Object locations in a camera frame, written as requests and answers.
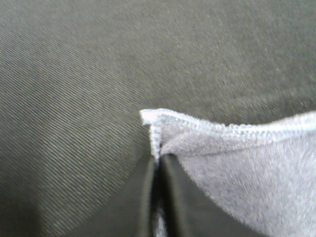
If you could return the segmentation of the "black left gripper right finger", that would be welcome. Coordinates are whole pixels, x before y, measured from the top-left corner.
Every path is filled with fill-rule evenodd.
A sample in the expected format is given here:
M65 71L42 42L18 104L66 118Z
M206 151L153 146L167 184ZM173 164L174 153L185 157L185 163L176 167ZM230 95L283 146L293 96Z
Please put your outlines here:
M259 237L206 197L188 177L177 157L159 161L160 189L169 237Z

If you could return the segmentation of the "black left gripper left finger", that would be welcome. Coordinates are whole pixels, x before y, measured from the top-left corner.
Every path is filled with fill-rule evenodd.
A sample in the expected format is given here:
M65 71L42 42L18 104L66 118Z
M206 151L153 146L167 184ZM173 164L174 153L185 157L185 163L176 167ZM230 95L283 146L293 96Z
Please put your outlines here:
M67 236L153 237L155 174L154 158L141 158L126 184L109 203Z

